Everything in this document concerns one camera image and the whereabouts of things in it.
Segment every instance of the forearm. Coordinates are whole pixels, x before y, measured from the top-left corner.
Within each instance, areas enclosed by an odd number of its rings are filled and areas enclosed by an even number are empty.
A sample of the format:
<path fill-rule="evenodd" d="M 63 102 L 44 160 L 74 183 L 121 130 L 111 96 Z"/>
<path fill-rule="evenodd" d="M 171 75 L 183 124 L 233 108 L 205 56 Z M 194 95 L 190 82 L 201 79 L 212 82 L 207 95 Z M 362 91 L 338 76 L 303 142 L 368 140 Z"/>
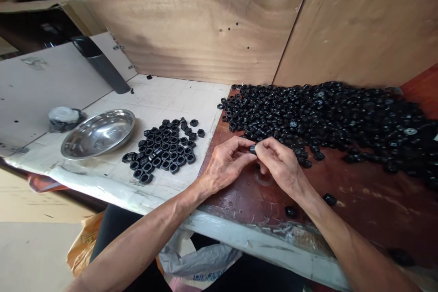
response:
<path fill-rule="evenodd" d="M 418 291 L 394 264 L 345 223 L 307 183 L 298 205 L 336 255 L 354 291 Z"/>
<path fill-rule="evenodd" d="M 150 265 L 175 230 L 209 196 L 201 183 L 193 183 L 141 218 L 111 242 L 68 291 L 123 291 Z"/>

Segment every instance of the white plastic bag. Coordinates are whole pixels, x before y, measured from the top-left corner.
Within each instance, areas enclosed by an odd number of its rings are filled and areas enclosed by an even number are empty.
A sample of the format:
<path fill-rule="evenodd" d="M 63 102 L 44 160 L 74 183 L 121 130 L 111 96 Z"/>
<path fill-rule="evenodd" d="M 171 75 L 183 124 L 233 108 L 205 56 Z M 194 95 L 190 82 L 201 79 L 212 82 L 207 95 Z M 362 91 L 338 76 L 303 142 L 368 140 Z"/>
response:
<path fill-rule="evenodd" d="M 178 229 L 159 254 L 167 274 L 192 281 L 215 281 L 242 255 L 231 246 L 214 244 L 181 257 L 178 249 L 185 235 L 186 231 Z"/>

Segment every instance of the metal bowl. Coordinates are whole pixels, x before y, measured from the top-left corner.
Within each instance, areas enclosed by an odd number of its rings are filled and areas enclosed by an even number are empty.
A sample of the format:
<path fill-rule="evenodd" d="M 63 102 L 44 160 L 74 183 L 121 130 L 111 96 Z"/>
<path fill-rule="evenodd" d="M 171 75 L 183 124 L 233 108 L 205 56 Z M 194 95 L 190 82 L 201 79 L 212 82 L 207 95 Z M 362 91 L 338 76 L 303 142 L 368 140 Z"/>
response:
<path fill-rule="evenodd" d="M 93 116 L 68 134 L 61 154 L 70 160 L 83 160 L 113 151 L 129 140 L 135 123 L 134 113 L 127 109 Z"/>

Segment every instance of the workbench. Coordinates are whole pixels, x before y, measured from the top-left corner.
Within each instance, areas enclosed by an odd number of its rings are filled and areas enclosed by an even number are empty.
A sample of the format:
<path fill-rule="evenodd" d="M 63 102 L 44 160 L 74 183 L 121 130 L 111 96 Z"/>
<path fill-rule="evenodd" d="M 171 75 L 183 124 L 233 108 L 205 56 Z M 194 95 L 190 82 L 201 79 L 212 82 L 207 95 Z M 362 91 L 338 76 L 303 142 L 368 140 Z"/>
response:
<path fill-rule="evenodd" d="M 88 115 L 96 115 L 123 108 L 136 115 L 133 136 L 120 149 L 88 160 L 66 160 L 60 154 L 66 134 L 47 133 L 31 143 L 26 154 L 13 155 L 6 162 L 50 176 L 71 189 L 106 202 L 147 214 L 202 174 L 217 144 L 242 134 L 229 132 L 228 123 L 220 120 L 222 111 L 216 107 L 229 94 L 229 85 L 161 77 L 147 80 L 141 74 L 128 84 L 134 88 L 134 94 L 118 95 L 113 91 L 84 110 Z M 206 132 L 205 138 L 196 140 L 197 161 L 185 165 L 176 175 L 155 170 L 150 184 L 139 184 L 129 166 L 121 162 L 123 154 L 137 151 L 144 130 L 159 126 L 163 119 L 180 117 L 187 121 L 197 119 L 197 129 Z M 326 159 L 313 161 L 313 167 L 305 169 L 305 174 L 320 194 L 330 193 L 338 199 L 335 212 L 381 251 L 388 247 L 403 248 L 421 267 L 431 268 L 438 253 L 434 248 L 436 195 L 420 181 L 402 173 L 390 176 L 371 163 L 348 165 L 341 161 L 338 150 L 322 152 Z M 194 211 L 182 228 L 337 290 L 348 290 L 339 263 L 318 230 L 302 210 L 297 219 L 286 218 L 287 205 L 294 202 L 272 177 L 261 175 L 256 165 L 250 165 L 231 186 Z"/>

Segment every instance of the plywood wall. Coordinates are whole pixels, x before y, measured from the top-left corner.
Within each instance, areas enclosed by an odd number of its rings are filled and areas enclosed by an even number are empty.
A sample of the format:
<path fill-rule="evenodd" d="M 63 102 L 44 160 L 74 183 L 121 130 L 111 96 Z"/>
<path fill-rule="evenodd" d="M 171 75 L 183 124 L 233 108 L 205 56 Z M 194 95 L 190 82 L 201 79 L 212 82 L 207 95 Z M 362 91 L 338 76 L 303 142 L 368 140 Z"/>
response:
<path fill-rule="evenodd" d="M 302 0 L 88 0 L 144 74 L 271 83 Z"/>
<path fill-rule="evenodd" d="M 400 86 L 438 63 L 438 0 L 305 0 L 274 83 Z"/>

